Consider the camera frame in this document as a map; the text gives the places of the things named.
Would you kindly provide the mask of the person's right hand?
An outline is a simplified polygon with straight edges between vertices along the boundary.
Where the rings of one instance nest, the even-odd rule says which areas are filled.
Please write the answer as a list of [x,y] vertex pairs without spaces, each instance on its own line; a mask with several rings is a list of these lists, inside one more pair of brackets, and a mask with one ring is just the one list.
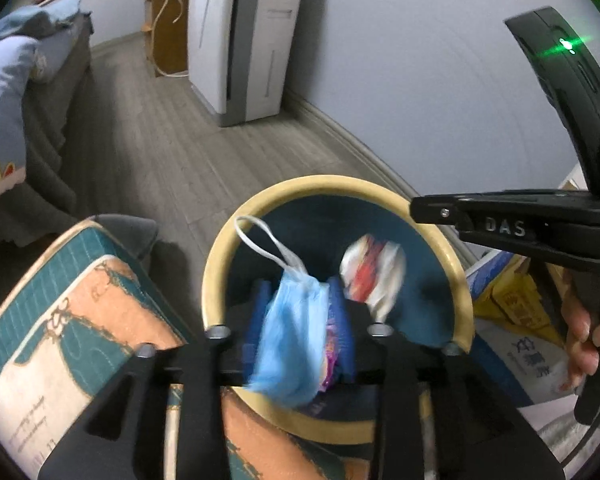
[[596,373],[600,365],[600,322],[593,326],[591,313],[585,309],[566,272],[562,277],[566,285],[562,297],[562,317],[567,324],[566,352],[568,354],[567,379],[562,391],[577,388],[586,376]]

